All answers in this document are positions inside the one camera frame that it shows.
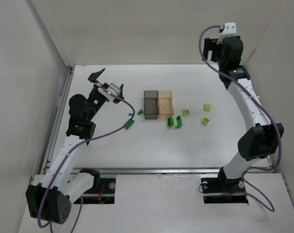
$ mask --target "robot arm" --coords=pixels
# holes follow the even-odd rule
[[[61,151],[40,183],[36,186],[30,185],[26,191],[30,215],[33,218],[38,218],[40,203],[53,176],[55,180],[44,202],[41,219],[58,224],[63,224],[67,220],[72,204],[86,190],[92,187],[97,188],[99,185],[100,176],[98,171],[94,169],[82,169],[74,180],[68,181],[76,161],[82,154],[81,151],[88,146],[88,143],[84,143],[77,148],[76,145],[93,137],[96,125],[91,121],[92,118],[105,102],[120,102],[110,94],[124,99],[123,85],[118,87],[114,83],[101,84],[97,81],[97,78],[104,70],[92,73],[88,78],[90,82],[94,83],[94,88],[88,99],[81,94],[77,94],[69,100],[70,119]]]
[[[245,87],[258,103],[259,99],[253,89],[247,70],[240,65],[243,43],[236,36],[236,24],[226,23],[220,29],[219,39],[206,38],[203,55],[207,59],[212,51],[211,61],[217,62],[219,71],[231,76]],[[238,142],[238,152],[233,159],[218,173],[215,178],[202,178],[203,193],[236,192],[236,186],[241,181],[243,173],[260,159],[275,153],[278,147],[276,132],[269,118],[254,104],[251,98],[235,83],[219,75],[225,88],[236,101],[245,121],[246,133]],[[280,135],[284,128],[277,124]]]

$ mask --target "yellow-green block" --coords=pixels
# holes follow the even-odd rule
[[[202,119],[201,122],[202,122],[203,125],[207,126],[207,124],[209,123],[209,121],[210,121],[210,119],[208,119],[208,118],[205,117],[205,118]]]
[[[204,104],[204,111],[209,112],[211,110],[211,105],[209,103]]]
[[[185,110],[182,111],[182,114],[184,115],[184,117],[187,117],[187,116],[190,115],[190,112],[189,112],[188,109],[185,109]]]
[[[174,120],[174,125],[171,127],[171,129],[174,129],[177,126],[177,120]]]

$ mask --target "red wire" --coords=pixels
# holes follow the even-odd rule
[[[241,189],[245,193],[245,189],[239,187],[238,185],[236,187],[239,188],[239,189]]]
[[[102,195],[103,195],[103,192],[104,192],[104,185],[102,184],[102,186],[100,187],[100,193],[98,195],[98,203],[100,203],[100,200],[102,199]]]

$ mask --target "white wall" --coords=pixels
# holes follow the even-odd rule
[[[281,0],[32,0],[71,65],[198,64],[206,27],[237,22],[251,55]],[[217,30],[207,33],[216,37]]]
[[[246,67],[262,104],[284,125],[278,171],[294,204],[294,0],[283,0]]]
[[[18,229],[66,73],[39,23],[25,0],[0,0],[0,233]]]

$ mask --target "green block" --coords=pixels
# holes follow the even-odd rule
[[[209,121],[210,121],[210,119],[208,119],[208,118],[205,117],[205,118],[202,119],[202,124],[205,125],[205,126],[207,126],[207,124],[209,123]]]
[[[211,105],[209,103],[204,104],[204,111],[209,112],[211,110]]]
[[[182,114],[184,115],[184,117],[187,117],[187,116],[190,115],[190,112],[189,112],[188,109],[185,109],[185,110],[182,111]]]
[[[131,120],[124,128],[126,129],[126,130],[128,130],[129,128],[131,128],[131,126],[133,125],[135,123],[135,121],[134,120]]]
[[[171,129],[174,129],[177,127],[177,120],[174,120],[174,125],[171,127]]]
[[[179,129],[180,127],[182,127],[181,116],[178,116],[176,120],[177,120],[177,126],[176,126],[176,128]]]
[[[179,129],[179,128],[181,128],[181,127],[182,127],[182,122],[181,122],[181,120],[177,120],[177,126],[176,126],[176,128]]]
[[[168,126],[169,128],[172,128],[172,127],[174,126],[174,119],[173,119],[172,117],[169,117],[169,118],[167,119],[167,126]]]

